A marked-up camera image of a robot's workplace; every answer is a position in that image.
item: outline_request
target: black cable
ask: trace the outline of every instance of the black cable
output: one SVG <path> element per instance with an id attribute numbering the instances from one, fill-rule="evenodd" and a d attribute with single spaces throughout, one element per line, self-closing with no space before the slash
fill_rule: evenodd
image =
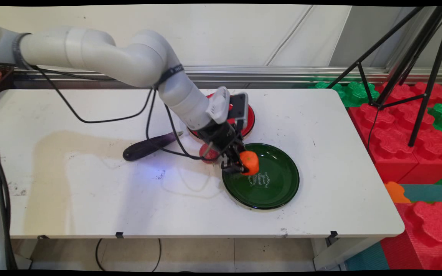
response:
<path id="1" fill-rule="evenodd" d="M 106 271 L 102 265 L 100 264 L 100 261 L 98 260 L 98 247 L 100 246 L 100 243 L 102 242 L 103 239 L 100 239 L 97 243 L 97 247 L 95 248 L 95 261 L 97 262 L 98 267 L 102 270 L 102 271 Z"/>
<path id="2" fill-rule="evenodd" d="M 164 152 L 168 152 L 168 153 L 179 155 L 179 156 L 189 157 L 189 158 L 194 159 L 194 160 L 216 161 L 218 159 L 217 157 L 209 159 L 209 158 L 204 158 L 204 157 L 200 157 L 200 156 L 190 155 L 188 152 L 186 152 L 186 150 L 184 149 L 182 143 L 180 142 L 180 139 L 178 138 L 178 135 L 176 134 L 177 132 L 175 131 L 175 126 L 173 125 L 172 115 L 170 114 L 170 110 L 168 110 L 168 109 L 167 109 L 168 118 L 170 119 L 170 124 L 172 125 L 173 133 L 175 133 L 175 139 L 177 140 L 177 143 L 179 144 L 180 148 L 182 148 L 184 153 L 180 153 L 180 152 L 176 152 L 176 151 L 172 151 L 172 150 L 168 150 L 168 149 L 159 147 L 159 146 L 155 145 L 155 143 L 153 143 L 149 139 L 149 122 L 151 121 L 151 114 L 153 112 L 153 107 L 154 107 L 154 104 L 155 104 L 155 98 L 156 98 L 156 89 L 153 92 L 153 99 L 151 99 L 151 108 L 149 108 L 148 120 L 146 121 L 146 140 L 148 140 L 149 143 L 153 147 L 155 147 L 155 148 L 157 148 L 159 150 L 163 150 Z M 222 155 L 225 150 L 222 150 L 221 152 L 219 152 L 219 156 Z"/>
<path id="3" fill-rule="evenodd" d="M 40 68 L 40 70 L 47 72 L 47 73 L 59 74 L 59 75 L 64 75 L 64 76 L 68 76 L 68 77 L 77 77 L 79 79 L 84 79 L 84 80 L 92 80 L 92 81 L 98 80 L 98 81 L 103 81 L 103 82 L 117 81 L 116 79 L 114 79 L 112 77 L 90 77 L 90 76 L 84 76 L 84 75 L 75 75 L 75 74 L 66 73 L 66 72 L 59 72 L 59 71 L 49 70 L 49 69 L 44 69 L 44 68 Z"/>
<path id="4" fill-rule="evenodd" d="M 44 71 L 41 68 L 37 67 L 37 66 L 35 66 L 35 69 L 38 70 L 47 79 L 49 84 L 51 84 L 52 88 L 59 94 L 61 99 L 63 99 L 63 101 L 66 103 L 66 105 L 71 110 L 71 112 L 76 116 L 76 118 L 78 118 L 78 120 L 80 120 L 81 122 L 84 122 L 86 124 L 115 122 L 115 121 L 121 121 L 121 120 L 125 120 L 125 119 L 130 119 L 130 118 L 133 118 L 133 117 L 136 117 L 136 116 L 140 115 L 144 111 L 144 109 L 146 108 L 146 105 L 148 104 L 148 101 L 149 101 L 149 96 L 151 95 L 151 91 L 153 90 L 153 89 L 149 90 L 148 97 L 146 98 L 146 102 L 144 103 L 144 106 L 142 107 L 141 111 L 139 111 L 138 113 L 136 113 L 134 115 L 130 115 L 130 116 L 127 116 L 127 117 L 122 117 L 122 118 L 116 118 L 116 119 L 109 119 L 109 120 L 87 121 L 87 120 L 84 120 L 81 117 L 79 117 L 79 115 L 76 113 L 74 108 L 69 104 L 69 102 L 63 96 L 61 91 L 59 91 L 58 87 L 54 84 L 54 82 L 51 79 L 49 79 L 49 77 L 47 77 L 47 75 L 44 73 Z"/>
<path id="5" fill-rule="evenodd" d="M 160 254 L 158 256 L 158 261 L 156 262 L 156 266 L 151 272 L 156 271 L 156 269 L 158 268 L 158 264 L 160 264 L 160 259 L 161 259 L 161 240 L 160 239 L 158 239 L 158 244 L 160 245 Z"/>
<path id="6" fill-rule="evenodd" d="M 100 240 L 98 241 L 97 246 L 96 246 L 96 248 L 95 248 L 95 261 L 97 262 L 98 267 L 99 267 L 102 271 L 106 271 L 106 270 L 102 267 L 102 265 L 100 264 L 100 261 L 98 260 L 98 247 L 100 246 L 100 243 L 102 242 L 102 240 L 103 240 L 103 239 L 100 239 Z M 160 239 L 158 239 L 158 244 L 160 245 L 160 254 L 159 254 L 159 256 L 158 256 L 158 261 L 156 262 L 156 266 L 155 266 L 155 268 L 154 268 L 151 272 L 156 271 L 156 269 L 158 268 L 158 264 L 160 264 L 161 253 L 162 253 L 162 250 L 161 250 L 161 240 L 160 240 Z"/>
<path id="7" fill-rule="evenodd" d="M 14 64 L 14 63 L 0 62 L 0 66 L 12 66 L 12 67 L 16 67 L 16 64 Z"/>
<path id="8" fill-rule="evenodd" d="M 14 63 L 4 63 L 4 62 L 0 62 L 0 66 L 17 67 L 17 65 Z M 90 77 L 90 76 L 75 75 L 75 74 L 71 74 L 71 73 L 60 72 L 60 71 L 44 69 L 44 68 L 40 68 L 40 70 L 47 72 L 47 73 L 51 73 L 51 74 L 64 75 L 64 76 L 68 76 L 68 77 L 76 77 L 78 79 L 84 79 L 84 80 L 92 80 L 92 81 L 98 80 L 98 81 L 103 81 L 103 82 L 117 81 L 116 79 L 114 79 L 112 77 Z"/>
<path id="9" fill-rule="evenodd" d="M 371 141 L 371 132 L 373 131 L 374 125 L 375 125 L 375 123 L 376 123 L 376 119 L 378 118 L 378 112 L 379 112 L 379 108 L 380 108 L 380 107 L 381 107 L 381 105 L 378 106 L 378 107 L 376 108 L 376 116 L 375 116 L 375 120 L 373 121 L 373 125 L 371 126 L 371 129 L 369 130 L 368 145 L 367 145 L 367 147 L 366 147 L 366 149 L 368 150 L 368 152 L 369 152 L 369 142 Z"/>
<path id="10" fill-rule="evenodd" d="M 5 172 L 2 168 L 1 158 L 0 158 L 0 212 L 2 217 L 3 225 L 3 236 L 5 241 L 5 259 L 7 264 L 7 269 L 18 269 L 16 264 L 15 256 L 13 253 L 13 248 L 11 246 L 10 240 L 10 222 L 11 222 L 11 204 L 9 199 L 8 183 L 5 177 Z"/>

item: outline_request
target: table leg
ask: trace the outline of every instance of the table leg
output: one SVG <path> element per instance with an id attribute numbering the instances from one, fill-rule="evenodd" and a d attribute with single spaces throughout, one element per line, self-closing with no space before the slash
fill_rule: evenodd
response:
<path id="1" fill-rule="evenodd" d="M 330 270 L 338 264 L 346 261 L 357 253 L 367 249 L 383 238 L 340 238 L 328 248 L 314 248 L 315 257 L 313 263 L 317 271 Z M 312 244 L 322 244 L 319 239 L 314 239 Z"/>

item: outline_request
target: orange carrot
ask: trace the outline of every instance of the orange carrot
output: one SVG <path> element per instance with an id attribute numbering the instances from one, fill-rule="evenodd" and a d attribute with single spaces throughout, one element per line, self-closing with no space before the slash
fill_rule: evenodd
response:
<path id="1" fill-rule="evenodd" d="M 258 173 L 258 156 L 253 151 L 240 152 L 240 160 L 242 164 L 249 169 L 248 172 L 243 172 L 242 175 L 254 175 Z"/>

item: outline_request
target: orange foam block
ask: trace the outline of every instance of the orange foam block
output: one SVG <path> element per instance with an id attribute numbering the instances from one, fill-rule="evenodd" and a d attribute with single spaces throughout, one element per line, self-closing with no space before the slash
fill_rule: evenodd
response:
<path id="1" fill-rule="evenodd" d="M 384 184 L 384 187 L 390 194 L 393 203 L 410 203 L 410 199 L 407 199 L 404 195 L 405 189 L 398 183 L 390 181 Z"/>

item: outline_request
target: eggplant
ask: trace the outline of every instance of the eggplant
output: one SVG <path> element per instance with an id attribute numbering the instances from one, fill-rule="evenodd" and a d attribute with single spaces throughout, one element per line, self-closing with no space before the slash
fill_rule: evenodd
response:
<path id="1" fill-rule="evenodd" d="M 177 135 L 181 136 L 184 132 L 178 131 Z M 172 142 L 176 141 L 175 133 L 170 132 L 165 135 L 161 135 L 154 138 L 149 138 L 151 142 L 154 143 L 154 145 L 158 147 L 166 147 L 167 145 L 170 145 Z M 141 159 L 145 156 L 148 156 L 152 154 L 153 152 L 157 151 L 158 149 L 151 145 L 151 143 L 148 140 L 144 140 L 138 143 L 135 143 L 133 145 L 130 145 L 128 148 L 124 150 L 124 153 L 122 154 L 122 157 L 126 161 L 136 161 L 138 159 Z"/>

